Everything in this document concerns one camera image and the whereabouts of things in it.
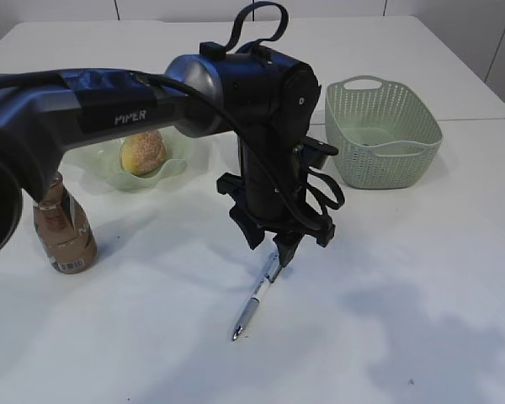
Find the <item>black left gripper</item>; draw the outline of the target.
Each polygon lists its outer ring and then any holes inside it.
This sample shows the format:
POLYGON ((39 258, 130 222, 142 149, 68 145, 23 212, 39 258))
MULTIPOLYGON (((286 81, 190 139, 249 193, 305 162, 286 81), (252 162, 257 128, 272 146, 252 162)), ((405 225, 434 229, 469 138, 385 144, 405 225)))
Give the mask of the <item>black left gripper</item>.
POLYGON ((307 179, 313 175, 332 191, 337 183, 302 158, 321 86, 310 65, 260 40, 217 45, 215 71, 224 109, 240 128, 240 173, 221 176, 217 190, 234 200, 229 216, 251 250, 266 232, 274 233, 279 265, 285 268, 303 236, 325 247, 335 232, 328 211, 337 201, 307 179))

